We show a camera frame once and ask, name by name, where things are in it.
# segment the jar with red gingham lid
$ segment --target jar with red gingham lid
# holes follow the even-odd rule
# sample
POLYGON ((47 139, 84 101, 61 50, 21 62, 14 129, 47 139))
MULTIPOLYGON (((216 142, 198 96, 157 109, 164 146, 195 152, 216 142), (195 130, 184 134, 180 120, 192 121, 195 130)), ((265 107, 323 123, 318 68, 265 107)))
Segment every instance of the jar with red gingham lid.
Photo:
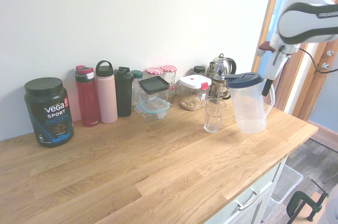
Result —
POLYGON ((161 76, 163 74, 163 70, 159 67, 150 67, 146 70, 148 77, 147 78, 152 78, 154 76, 161 76))
POLYGON ((162 78, 167 81, 169 86, 169 92, 168 92, 168 101, 172 102, 174 95, 175 95, 175 77, 176 77, 176 71, 177 68, 175 66, 162 66, 161 69, 163 70, 163 76, 162 78))

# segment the blue pitcher lid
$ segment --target blue pitcher lid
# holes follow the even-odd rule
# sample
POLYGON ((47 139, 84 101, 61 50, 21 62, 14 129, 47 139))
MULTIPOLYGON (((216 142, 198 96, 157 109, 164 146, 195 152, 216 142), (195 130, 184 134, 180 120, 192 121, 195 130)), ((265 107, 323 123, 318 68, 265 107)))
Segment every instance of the blue pitcher lid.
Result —
POLYGON ((229 74, 225 77, 228 88, 247 88, 259 84, 264 78, 256 72, 246 72, 242 74, 229 74))

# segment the product label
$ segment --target product label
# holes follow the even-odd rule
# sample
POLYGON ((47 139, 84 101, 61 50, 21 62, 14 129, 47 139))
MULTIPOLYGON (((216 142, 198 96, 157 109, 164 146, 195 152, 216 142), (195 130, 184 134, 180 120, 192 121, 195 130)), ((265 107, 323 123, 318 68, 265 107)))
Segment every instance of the product label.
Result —
POLYGON ((55 144, 71 137, 73 123, 68 98, 62 102, 27 104, 34 133, 43 144, 55 144))

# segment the drinking glass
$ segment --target drinking glass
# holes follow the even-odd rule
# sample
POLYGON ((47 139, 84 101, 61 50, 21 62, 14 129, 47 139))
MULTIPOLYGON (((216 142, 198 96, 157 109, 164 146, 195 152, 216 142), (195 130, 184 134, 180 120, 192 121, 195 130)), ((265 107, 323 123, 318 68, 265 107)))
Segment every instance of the drinking glass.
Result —
POLYGON ((210 98, 206 101, 204 129, 208 133, 219 131, 226 106, 225 101, 217 98, 210 98))

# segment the drawer handle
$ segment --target drawer handle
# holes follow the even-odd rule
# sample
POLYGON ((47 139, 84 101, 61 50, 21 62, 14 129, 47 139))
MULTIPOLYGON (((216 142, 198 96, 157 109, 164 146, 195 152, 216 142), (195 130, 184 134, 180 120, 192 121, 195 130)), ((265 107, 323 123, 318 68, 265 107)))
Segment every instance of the drawer handle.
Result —
POLYGON ((260 191, 256 192, 252 189, 252 192, 255 194, 255 196, 251 200, 249 200, 249 202, 247 202, 244 206, 236 200, 236 203, 238 204, 240 211, 243 211, 244 209, 248 208, 258 199, 260 191))

